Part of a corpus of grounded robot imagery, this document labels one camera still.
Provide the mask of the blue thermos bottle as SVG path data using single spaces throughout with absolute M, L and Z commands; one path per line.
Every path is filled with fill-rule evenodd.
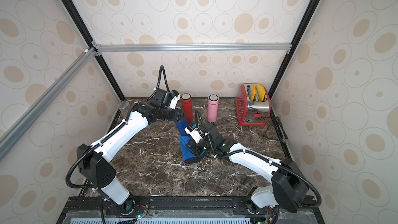
M 188 122 L 186 120 L 186 117 L 183 117 L 181 122 L 176 122 L 176 126 L 180 133 L 180 136 L 188 136 L 188 134 L 185 131 L 185 129 L 188 127 Z

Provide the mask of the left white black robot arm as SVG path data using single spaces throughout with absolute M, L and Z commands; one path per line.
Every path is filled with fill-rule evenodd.
M 113 201 L 122 214 L 132 211 L 133 196 L 117 178 L 110 162 L 128 141 L 150 124 L 160 120 L 182 122 L 184 113 L 177 107 L 180 94 L 169 87 L 161 89 L 160 83 L 157 82 L 150 97 L 135 103 L 122 122 L 108 134 L 90 146 L 78 147 L 77 161 L 65 177 L 68 187 L 97 189 L 103 197 Z

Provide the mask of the blue cloth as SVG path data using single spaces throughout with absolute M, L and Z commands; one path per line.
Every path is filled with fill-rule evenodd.
M 185 164 L 194 164 L 200 162 L 206 155 L 206 152 L 202 152 L 200 156 L 196 156 L 192 151 L 194 140 L 189 135 L 181 135 L 179 137 L 180 147 Z

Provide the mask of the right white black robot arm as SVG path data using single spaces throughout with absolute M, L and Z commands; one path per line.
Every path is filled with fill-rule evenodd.
M 188 148 L 194 155 L 210 153 L 216 159 L 228 159 L 269 182 L 269 186 L 253 188 L 247 196 L 248 212 L 258 214 L 262 208 L 279 206 L 296 213 L 302 206 L 318 208 L 321 205 L 319 191 L 292 159 L 267 157 L 233 139 L 224 138 L 213 123 L 204 122 L 199 111 L 195 112 L 195 126 L 187 132 L 193 139 Z

